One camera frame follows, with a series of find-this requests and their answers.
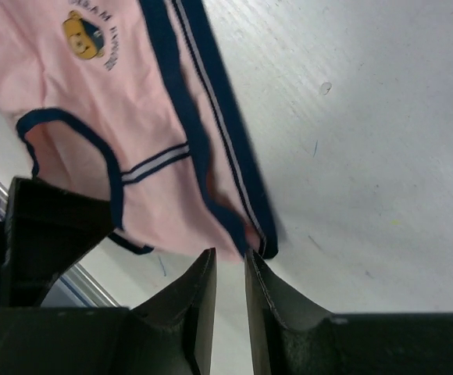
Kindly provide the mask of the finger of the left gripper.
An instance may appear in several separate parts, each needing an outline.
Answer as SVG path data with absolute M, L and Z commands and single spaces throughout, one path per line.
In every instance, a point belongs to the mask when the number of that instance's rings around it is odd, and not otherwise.
M 54 283 L 114 228 L 107 201 L 14 178 L 4 220 L 0 305 L 39 306 Z

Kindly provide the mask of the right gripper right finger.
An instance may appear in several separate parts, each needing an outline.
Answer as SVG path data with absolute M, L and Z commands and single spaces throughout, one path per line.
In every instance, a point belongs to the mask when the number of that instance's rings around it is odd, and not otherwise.
M 255 252 L 244 271 L 256 374 L 453 374 L 453 312 L 333 313 Z

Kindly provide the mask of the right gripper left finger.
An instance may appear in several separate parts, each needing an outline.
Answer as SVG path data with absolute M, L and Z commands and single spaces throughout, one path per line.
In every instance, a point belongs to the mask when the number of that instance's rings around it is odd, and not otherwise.
M 0 374 L 208 374 L 216 251 L 141 305 L 0 308 Z

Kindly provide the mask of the pink underwear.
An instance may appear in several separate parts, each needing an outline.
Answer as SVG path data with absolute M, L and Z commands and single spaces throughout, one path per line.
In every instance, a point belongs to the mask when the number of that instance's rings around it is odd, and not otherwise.
M 110 205 L 138 255 L 278 253 L 200 1 L 0 1 L 0 113 L 32 175 Z

